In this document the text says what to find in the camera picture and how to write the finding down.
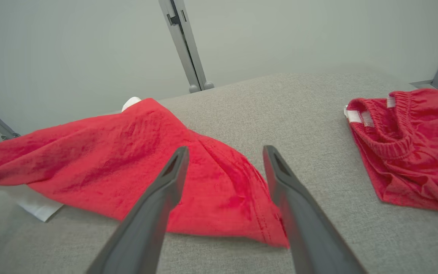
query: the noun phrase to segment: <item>white fabric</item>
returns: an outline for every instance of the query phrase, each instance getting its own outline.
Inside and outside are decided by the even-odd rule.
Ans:
[[[386,99],[386,107],[387,108],[394,108],[396,105],[396,101],[394,97],[388,96]]]
[[[42,222],[46,222],[63,204],[50,200],[27,185],[0,186],[19,206]]]
[[[129,108],[130,106],[136,104],[137,102],[141,101],[138,97],[131,97],[123,106],[123,109],[121,109],[121,112],[125,111],[125,109]]]
[[[369,111],[359,112],[357,110],[348,110],[348,106],[345,106],[344,116],[346,116],[349,123],[363,123],[366,127],[374,127],[373,119]]]

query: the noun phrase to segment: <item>gray table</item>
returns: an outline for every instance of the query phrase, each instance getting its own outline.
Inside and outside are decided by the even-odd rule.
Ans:
[[[364,267],[438,273],[438,212],[382,203],[343,107],[412,85],[380,73],[281,74],[160,101],[186,126],[236,148],[264,175],[278,148]],[[0,193],[0,273],[83,272],[118,222],[64,207],[42,223]],[[290,252],[239,238],[168,234],[159,273],[292,273]]]

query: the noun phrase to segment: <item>white cloth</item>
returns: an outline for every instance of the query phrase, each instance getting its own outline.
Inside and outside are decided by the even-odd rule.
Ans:
[[[42,222],[47,222],[63,206],[63,204],[50,200],[27,185],[0,186],[0,191],[5,191],[19,206]]]
[[[121,112],[125,111],[125,109],[129,108],[130,106],[136,104],[137,102],[141,101],[138,97],[131,97],[123,106],[123,109],[121,109]]]

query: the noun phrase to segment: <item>red cloth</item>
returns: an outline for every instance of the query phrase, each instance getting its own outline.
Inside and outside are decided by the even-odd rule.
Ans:
[[[438,90],[389,96],[354,99],[347,107],[355,111],[352,133],[376,194],[388,203],[438,210]]]
[[[0,142],[0,185],[28,184],[55,201],[123,220],[180,146],[188,146],[190,162],[168,232],[288,246],[266,182],[245,156],[189,130],[153,99]]]

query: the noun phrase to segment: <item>white wall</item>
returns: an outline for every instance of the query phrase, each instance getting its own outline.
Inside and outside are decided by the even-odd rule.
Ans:
[[[435,0],[185,0],[207,80],[358,64],[407,83],[438,69]]]
[[[188,87],[158,0],[0,0],[0,118],[20,134]]]

